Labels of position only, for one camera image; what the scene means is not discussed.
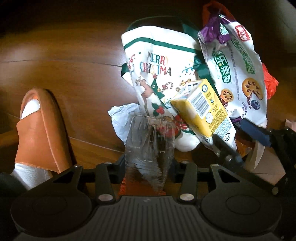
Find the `yellow drink carton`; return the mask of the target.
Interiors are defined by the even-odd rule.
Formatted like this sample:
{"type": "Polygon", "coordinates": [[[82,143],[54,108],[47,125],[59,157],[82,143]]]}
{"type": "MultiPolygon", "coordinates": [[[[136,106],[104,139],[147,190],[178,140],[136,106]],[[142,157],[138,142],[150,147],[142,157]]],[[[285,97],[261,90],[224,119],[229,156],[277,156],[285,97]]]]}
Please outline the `yellow drink carton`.
{"type": "Polygon", "coordinates": [[[217,135],[226,145],[237,150],[236,130],[207,79],[186,83],[170,104],[205,147],[218,154],[220,150],[213,141],[213,136],[217,135]]]}

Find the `white Christmas tote bag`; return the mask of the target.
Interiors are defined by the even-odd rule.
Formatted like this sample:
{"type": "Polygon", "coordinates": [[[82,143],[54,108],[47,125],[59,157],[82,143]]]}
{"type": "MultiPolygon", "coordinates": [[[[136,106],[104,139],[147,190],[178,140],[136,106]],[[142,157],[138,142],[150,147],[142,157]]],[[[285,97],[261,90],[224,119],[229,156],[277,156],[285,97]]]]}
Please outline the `white Christmas tote bag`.
{"type": "Polygon", "coordinates": [[[176,16],[155,16],[133,22],[121,36],[126,56],[121,76],[134,87],[145,114],[175,123],[175,147],[181,152],[192,151],[200,140],[171,107],[170,100],[197,79],[206,78],[214,84],[198,31],[176,16]]]}

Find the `white green snack bag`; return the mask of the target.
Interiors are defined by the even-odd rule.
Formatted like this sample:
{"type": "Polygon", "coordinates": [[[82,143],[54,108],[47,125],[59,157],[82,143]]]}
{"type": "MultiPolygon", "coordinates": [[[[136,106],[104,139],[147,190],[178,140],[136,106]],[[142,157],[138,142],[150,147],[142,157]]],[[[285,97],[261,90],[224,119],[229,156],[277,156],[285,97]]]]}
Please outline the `white green snack bag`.
{"type": "Polygon", "coordinates": [[[215,15],[198,33],[204,60],[229,118],[267,125],[263,67],[250,32],[224,15],[215,15]]]}

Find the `orange slipper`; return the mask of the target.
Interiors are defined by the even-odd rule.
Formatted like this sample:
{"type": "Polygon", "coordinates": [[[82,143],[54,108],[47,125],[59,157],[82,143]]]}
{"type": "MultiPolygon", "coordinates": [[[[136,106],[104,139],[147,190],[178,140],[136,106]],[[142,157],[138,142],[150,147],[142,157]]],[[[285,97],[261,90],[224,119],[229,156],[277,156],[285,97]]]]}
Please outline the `orange slipper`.
{"type": "Polygon", "coordinates": [[[32,137],[36,141],[33,147],[35,157],[25,162],[33,167],[61,173],[72,167],[72,160],[58,104],[48,90],[33,88],[23,98],[21,113],[31,100],[37,100],[40,108],[16,124],[18,148],[32,137]]]}

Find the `red orange plastic bag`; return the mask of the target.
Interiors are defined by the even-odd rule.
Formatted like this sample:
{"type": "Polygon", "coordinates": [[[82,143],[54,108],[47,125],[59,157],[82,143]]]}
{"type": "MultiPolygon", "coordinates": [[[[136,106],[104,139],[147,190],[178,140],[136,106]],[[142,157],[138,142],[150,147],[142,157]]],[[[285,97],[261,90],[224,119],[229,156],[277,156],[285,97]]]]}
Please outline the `red orange plastic bag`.
{"type": "MultiPolygon", "coordinates": [[[[224,6],[223,4],[217,1],[210,1],[209,3],[203,5],[203,10],[202,10],[203,26],[209,23],[210,18],[212,18],[215,15],[218,15],[218,13],[225,15],[226,18],[228,18],[229,20],[235,20],[234,16],[226,8],[226,6],[224,6]]],[[[264,73],[264,83],[267,88],[267,99],[271,99],[276,92],[278,81],[269,73],[269,71],[267,70],[266,66],[263,63],[262,63],[262,67],[263,67],[263,73],[264,73]]]]}

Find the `white crumpled tissue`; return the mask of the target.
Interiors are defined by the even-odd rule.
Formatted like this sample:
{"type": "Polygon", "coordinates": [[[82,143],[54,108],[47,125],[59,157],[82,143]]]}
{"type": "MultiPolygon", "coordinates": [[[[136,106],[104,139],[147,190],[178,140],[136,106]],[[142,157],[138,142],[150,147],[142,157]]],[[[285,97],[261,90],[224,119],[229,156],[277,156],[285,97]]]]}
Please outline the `white crumpled tissue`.
{"type": "Polygon", "coordinates": [[[130,129],[130,123],[135,113],[140,113],[140,105],[137,103],[113,106],[108,114],[116,135],[125,144],[130,129]]]}

